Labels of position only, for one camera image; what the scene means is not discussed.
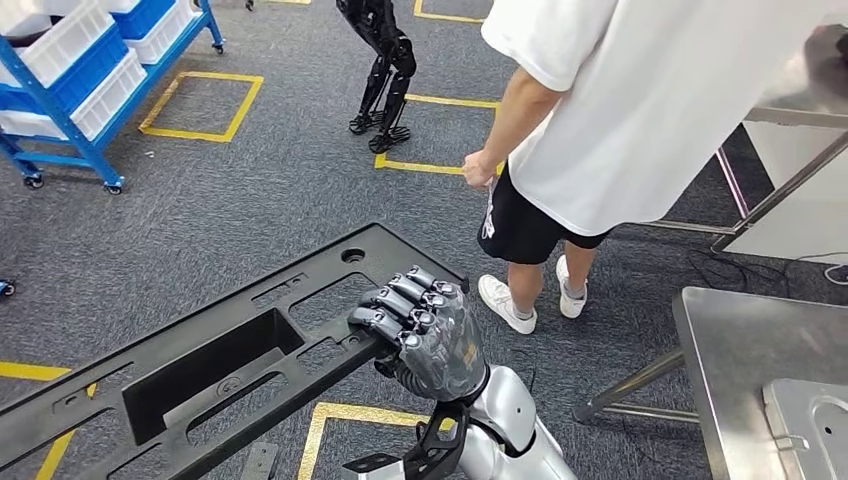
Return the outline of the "person's hand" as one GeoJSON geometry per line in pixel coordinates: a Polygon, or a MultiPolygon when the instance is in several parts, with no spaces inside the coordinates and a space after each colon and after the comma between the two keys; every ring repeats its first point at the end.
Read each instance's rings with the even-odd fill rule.
{"type": "Polygon", "coordinates": [[[474,189],[487,187],[497,175],[501,161],[492,153],[481,149],[465,156],[462,174],[468,186],[474,189]]]}

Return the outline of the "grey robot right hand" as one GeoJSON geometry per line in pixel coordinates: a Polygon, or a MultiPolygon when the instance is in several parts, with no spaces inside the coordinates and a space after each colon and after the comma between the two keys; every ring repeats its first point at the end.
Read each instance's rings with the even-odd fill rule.
{"type": "Polygon", "coordinates": [[[365,292],[347,322],[386,342],[375,369],[418,397],[455,401],[485,383],[480,329],[464,292],[418,265],[365,292]]]}

